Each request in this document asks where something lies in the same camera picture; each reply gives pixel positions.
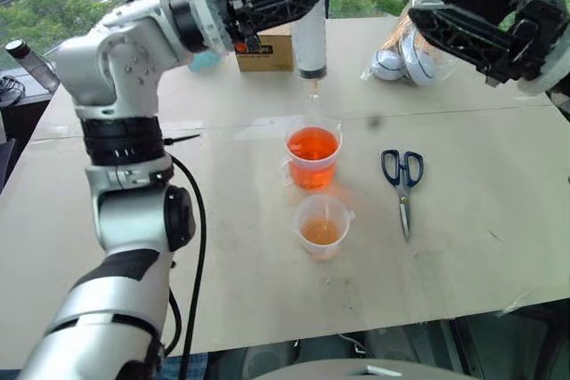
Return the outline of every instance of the cup handle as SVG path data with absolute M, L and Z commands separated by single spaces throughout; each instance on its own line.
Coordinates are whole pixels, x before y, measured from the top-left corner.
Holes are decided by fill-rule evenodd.
M 281 161 L 281 174 L 283 178 L 283 186 L 290 186 L 293 184 L 293 179 L 291 178 L 291 174 L 289 172 L 289 162 L 291 159 L 284 158 Z

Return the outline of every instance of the white ball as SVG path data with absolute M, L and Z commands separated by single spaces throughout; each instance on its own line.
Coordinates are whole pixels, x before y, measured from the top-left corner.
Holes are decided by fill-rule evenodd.
M 392 51 L 378 51 L 370 64 L 372 74 L 382 80 L 396 80 L 402 77 L 404 65 L 402 57 Z
M 416 50 L 414 38 L 417 34 L 411 32 L 402 43 L 407 76 L 418 86 L 431 85 L 436 81 L 436 63 L 427 53 Z

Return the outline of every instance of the scissor blade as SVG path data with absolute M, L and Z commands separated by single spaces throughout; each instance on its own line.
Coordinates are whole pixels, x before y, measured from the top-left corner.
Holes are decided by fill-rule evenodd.
M 400 220 L 402 220 L 403 237 L 410 240 L 410 203 L 408 198 L 400 198 Z

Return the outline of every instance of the plastic bag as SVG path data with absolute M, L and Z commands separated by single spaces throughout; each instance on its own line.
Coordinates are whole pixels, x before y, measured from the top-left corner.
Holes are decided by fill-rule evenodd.
M 372 55 L 370 66 L 361 78 L 404 79 L 417 86 L 445 80 L 453 72 L 457 59 L 429 44 L 408 16 L 411 7 L 436 4 L 442 4 L 441 0 L 411 0 L 384 44 Z

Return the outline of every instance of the scissors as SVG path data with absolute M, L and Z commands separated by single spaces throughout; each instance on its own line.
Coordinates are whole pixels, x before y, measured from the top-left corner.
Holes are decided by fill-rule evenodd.
M 418 167 L 410 168 L 410 159 L 417 161 Z M 398 150 L 385 150 L 381 156 L 382 172 L 390 184 L 398 191 L 400 197 L 400 219 L 402 220 L 403 237 L 406 242 L 410 240 L 410 189 L 418 184 L 424 174 L 424 158 L 413 151 L 406 151 L 403 155 L 403 164 L 400 164 Z

